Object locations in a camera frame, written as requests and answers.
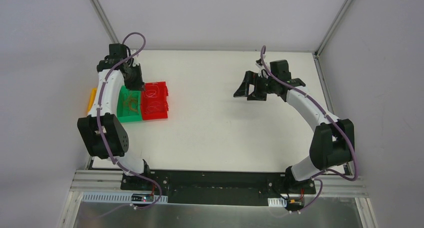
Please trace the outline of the green plastic bin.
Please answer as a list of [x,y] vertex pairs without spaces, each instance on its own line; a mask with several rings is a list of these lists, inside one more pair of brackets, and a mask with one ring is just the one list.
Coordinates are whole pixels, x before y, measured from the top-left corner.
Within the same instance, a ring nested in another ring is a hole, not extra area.
[[116,116],[121,123],[142,121],[141,91],[128,90],[124,85],[118,96]]

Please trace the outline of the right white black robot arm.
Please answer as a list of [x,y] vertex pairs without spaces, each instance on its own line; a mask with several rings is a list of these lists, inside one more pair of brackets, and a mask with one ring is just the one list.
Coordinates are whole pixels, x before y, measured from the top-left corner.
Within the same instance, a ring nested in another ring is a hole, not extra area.
[[266,101],[268,94],[275,94],[291,105],[313,131],[308,156],[285,171],[285,190],[296,193],[313,176],[353,161],[355,132],[349,119],[339,119],[314,100],[306,84],[292,78],[287,60],[272,61],[265,68],[259,59],[256,65],[260,71],[246,71],[233,97]]

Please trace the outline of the yellow plastic bin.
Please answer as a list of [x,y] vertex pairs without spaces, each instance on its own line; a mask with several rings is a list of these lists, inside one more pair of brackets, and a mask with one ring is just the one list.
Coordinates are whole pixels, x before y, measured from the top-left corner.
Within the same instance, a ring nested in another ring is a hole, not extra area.
[[93,88],[93,89],[91,90],[90,97],[89,97],[89,101],[88,101],[88,106],[87,106],[87,115],[89,115],[90,110],[91,110],[91,108],[92,108],[92,106],[93,106],[93,104],[94,104],[95,97],[96,97],[96,93],[97,93],[97,88]]

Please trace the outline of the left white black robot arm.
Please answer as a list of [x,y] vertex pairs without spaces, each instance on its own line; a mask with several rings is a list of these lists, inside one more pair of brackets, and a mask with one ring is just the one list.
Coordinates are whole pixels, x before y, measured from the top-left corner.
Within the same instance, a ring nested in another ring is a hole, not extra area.
[[112,43],[108,50],[96,67],[93,103],[87,115],[77,120],[77,128],[91,157],[109,160],[127,175],[135,175],[134,185],[144,191],[152,186],[153,177],[145,172],[145,161],[130,154],[130,138],[118,119],[118,105],[122,88],[141,93],[146,84],[135,53],[122,43]]

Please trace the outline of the left controller circuit board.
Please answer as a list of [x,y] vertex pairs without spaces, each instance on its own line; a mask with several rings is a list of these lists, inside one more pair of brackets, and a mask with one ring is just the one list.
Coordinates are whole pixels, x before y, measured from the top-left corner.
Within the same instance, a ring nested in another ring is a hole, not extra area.
[[133,203],[152,203],[154,200],[155,196],[152,194],[133,193],[131,195]]

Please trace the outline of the right controller circuit board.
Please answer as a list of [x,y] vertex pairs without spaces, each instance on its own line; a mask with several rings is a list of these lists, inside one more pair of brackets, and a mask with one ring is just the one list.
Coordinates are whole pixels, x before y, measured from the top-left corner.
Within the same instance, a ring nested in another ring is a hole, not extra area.
[[291,212],[297,212],[304,208],[304,203],[302,201],[289,200],[286,203],[285,209]]

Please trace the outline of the red plastic bin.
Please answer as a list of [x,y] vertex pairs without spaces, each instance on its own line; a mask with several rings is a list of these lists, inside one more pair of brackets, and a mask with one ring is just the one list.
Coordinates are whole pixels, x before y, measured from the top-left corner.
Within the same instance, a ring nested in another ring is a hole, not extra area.
[[168,118],[169,91],[165,81],[145,84],[141,93],[141,117],[143,121],[164,120]]

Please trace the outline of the aluminium frame rail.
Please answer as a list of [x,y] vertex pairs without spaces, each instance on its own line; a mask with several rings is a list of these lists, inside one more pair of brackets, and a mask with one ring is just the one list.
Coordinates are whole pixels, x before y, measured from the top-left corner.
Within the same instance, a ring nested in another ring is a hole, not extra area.
[[[71,191],[120,192],[123,172],[119,170],[77,170],[71,183]],[[347,181],[340,176],[324,174],[322,197],[368,198],[369,193],[361,177]]]

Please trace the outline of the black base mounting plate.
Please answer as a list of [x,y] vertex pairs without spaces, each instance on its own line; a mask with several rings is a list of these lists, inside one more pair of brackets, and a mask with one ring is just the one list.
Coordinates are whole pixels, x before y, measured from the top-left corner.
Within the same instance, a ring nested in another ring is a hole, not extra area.
[[156,169],[147,177],[124,174],[120,188],[124,191],[153,192],[168,198],[171,204],[266,206],[269,198],[282,195],[314,195],[312,180],[294,181],[283,172],[229,172]]

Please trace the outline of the controller circuit board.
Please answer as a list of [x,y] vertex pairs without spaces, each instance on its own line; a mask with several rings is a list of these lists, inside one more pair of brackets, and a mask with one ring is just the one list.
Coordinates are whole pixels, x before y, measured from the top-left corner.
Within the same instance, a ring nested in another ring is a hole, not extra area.
[[291,212],[297,212],[304,208],[304,203],[302,201],[289,200],[286,203],[285,209]]
[[133,193],[131,195],[133,203],[152,203],[154,200],[155,196],[152,194]]

